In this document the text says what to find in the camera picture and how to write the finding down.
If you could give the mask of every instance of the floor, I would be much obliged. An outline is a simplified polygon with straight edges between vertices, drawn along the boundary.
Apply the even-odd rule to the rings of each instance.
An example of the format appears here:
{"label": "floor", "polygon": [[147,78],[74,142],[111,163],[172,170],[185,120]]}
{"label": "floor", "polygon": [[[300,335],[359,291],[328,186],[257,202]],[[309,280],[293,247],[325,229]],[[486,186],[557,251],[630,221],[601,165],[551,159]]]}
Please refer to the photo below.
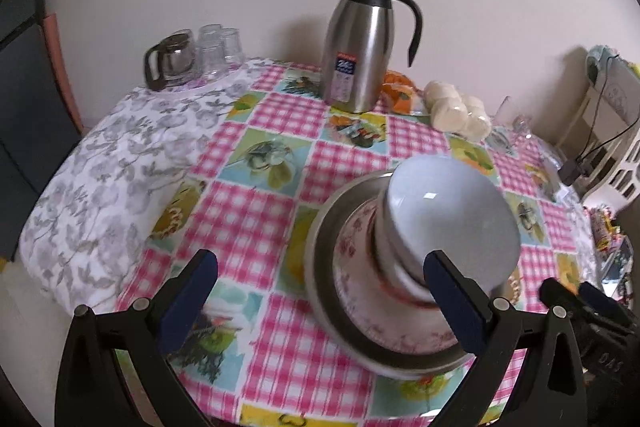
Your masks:
{"label": "floor", "polygon": [[19,259],[0,273],[0,365],[42,427],[54,427],[58,365],[71,317],[44,297]]}

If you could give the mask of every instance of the pink floral plate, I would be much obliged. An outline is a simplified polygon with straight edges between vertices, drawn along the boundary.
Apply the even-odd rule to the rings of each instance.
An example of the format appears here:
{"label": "pink floral plate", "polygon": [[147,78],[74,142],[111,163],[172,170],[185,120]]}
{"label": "pink floral plate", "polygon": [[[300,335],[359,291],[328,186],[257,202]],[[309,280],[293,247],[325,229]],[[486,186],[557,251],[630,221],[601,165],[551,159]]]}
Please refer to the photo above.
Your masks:
{"label": "pink floral plate", "polygon": [[437,353],[457,344],[438,308],[413,305],[392,295],[370,252],[376,200],[361,204],[338,234],[335,288],[343,309],[364,335],[380,346],[409,355]]}

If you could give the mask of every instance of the black handle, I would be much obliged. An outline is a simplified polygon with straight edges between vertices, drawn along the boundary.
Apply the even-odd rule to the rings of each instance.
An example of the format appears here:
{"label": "black handle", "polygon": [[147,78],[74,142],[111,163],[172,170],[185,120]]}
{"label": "black handle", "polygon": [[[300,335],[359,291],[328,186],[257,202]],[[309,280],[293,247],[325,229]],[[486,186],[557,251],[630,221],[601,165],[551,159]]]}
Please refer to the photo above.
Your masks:
{"label": "black handle", "polygon": [[408,63],[409,67],[414,63],[415,54],[418,51],[418,46],[420,45],[420,38],[422,37],[422,12],[420,11],[419,6],[415,3],[414,0],[396,0],[403,2],[411,11],[414,12],[415,17],[415,28],[414,28],[414,36],[411,39],[411,44],[409,44],[409,55],[408,55]]}
{"label": "black handle", "polygon": [[[149,59],[153,52],[158,52],[158,78],[154,78],[151,73],[151,65],[149,65]],[[166,87],[166,79],[164,73],[162,73],[162,57],[164,48],[160,44],[156,44],[152,48],[149,48],[145,53],[145,82],[149,89],[152,91],[160,91]]]}

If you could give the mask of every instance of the orange package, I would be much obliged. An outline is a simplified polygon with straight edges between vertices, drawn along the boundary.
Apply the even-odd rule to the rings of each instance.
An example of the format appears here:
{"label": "orange package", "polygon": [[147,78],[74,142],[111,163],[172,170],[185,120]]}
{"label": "orange package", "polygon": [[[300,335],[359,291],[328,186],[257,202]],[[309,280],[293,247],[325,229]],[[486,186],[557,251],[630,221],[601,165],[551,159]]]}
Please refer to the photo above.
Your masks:
{"label": "orange package", "polygon": [[394,113],[412,116],[425,114],[418,88],[404,74],[387,71],[382,92],[385,94],[386,104]]}

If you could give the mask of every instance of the bowl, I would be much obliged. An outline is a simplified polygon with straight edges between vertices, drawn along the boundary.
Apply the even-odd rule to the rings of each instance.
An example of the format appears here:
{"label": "bowl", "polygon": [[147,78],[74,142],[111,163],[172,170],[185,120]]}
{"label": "bowl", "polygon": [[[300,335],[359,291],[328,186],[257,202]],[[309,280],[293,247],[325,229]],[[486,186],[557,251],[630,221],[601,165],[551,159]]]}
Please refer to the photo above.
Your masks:
{"label": "bowl", "polygon": [[372,254],[380,268],[382,277],[400,297],[415,304],[432,303],[435,300],[424,282],[418,283],[411,277],[404,266],[398,261],[398,256],[389,241],[386,226],[389,222],[386,216],[386,189],[381,190],[376,202],[374,235],[372,237]]}
{"label": "bowl", "polygon": [[398,261],[422,281],[422,264],[442,250],[464,277],[489,293],[503,284],[520,256],[511,209],[489,178],[447,156],[402,162],[386,190],[386,235]]}

